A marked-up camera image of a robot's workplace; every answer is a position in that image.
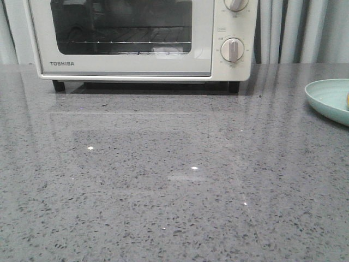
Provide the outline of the glass oven door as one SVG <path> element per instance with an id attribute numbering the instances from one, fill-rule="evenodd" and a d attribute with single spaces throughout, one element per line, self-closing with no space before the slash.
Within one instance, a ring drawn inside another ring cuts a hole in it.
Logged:
<path id="1" fill-rule="evenodd" d="M 213 1 L 28 1 L 43 75 L 209 76 Z M 191 28 L 190 43 L 59 43 L 73 27 Z"/>

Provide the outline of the lower oven control knob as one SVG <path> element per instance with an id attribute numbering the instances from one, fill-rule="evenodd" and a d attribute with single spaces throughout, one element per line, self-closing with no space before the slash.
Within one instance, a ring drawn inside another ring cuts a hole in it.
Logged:
<path id="1" fill-rule="evenodd" d="M 228 62 L 236 63 L 241 59 L 243 53 L 244 44 L 237 38 L 230 38 L 221 46 L 221 55 Z"/>

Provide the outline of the light green round plate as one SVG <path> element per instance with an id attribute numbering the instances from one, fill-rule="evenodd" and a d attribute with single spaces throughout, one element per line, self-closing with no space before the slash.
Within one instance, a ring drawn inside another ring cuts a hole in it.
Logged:
<path id="1" fill-rule="evenodd" d="M 347 94 L 348 79 L 319 80 L 305 87 L 306 99 L 313 109 L 348 127 Z"/>

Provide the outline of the upper oven control knob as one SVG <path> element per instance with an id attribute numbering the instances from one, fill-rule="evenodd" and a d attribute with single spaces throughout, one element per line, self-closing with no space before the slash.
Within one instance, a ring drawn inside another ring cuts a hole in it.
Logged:
<path id="1" fill-rule="evenodd" d="M 224 3 L 228 10 L 239 12 L 248 5 L 248 0 L 224 0 Z"/>

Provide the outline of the oven control knob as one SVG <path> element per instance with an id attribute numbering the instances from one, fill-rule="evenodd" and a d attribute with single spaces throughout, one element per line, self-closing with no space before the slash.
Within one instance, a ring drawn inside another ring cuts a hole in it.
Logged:
<path id="1" fill-rule="evenodd" d="M 221 46 L 221 55 L 228 62 L 236 63 L 241 59 L 243 53 L 244 44 L 237 38 L 230 38 Z"/>
<path id="2" fill-rule="evenodd" d="M 224 3 L 228 10 L 239 12 L 248 5 L 248 0 L 224 0 Z"/>

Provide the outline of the white Toshiba toaster oven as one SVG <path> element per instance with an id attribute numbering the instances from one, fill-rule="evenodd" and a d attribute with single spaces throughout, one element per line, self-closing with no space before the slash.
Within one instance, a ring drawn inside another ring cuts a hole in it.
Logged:
<path id="1" fill-rule="evenodd" d="M 40 71 L 40 60 L 28 1 L 24 1 L 28 20 L 35 65 L 40 78 L 51 80 L 57 92 L 65 89 L 67 81 L 72 82 L 134 82 L 134 83 L 172 83 L 172 82 L 224 82 L 231 92 L 238 92 L 239 83 L 250 77 L 252 53 L 254 47 L 258 1 L 248 1 L 248 5 L 239 12 L 226 8 L 224 1 L 213 1 L 215 4 L 213 15 L 213 44 L 212 67 L 209 76 L 114 76 L 114 75 L 43 75 Z M 226 61 L 221 55 L 222 44 L 230 39 L 237 38 L 244 44 L 244 53 L 236 63 Z"/>

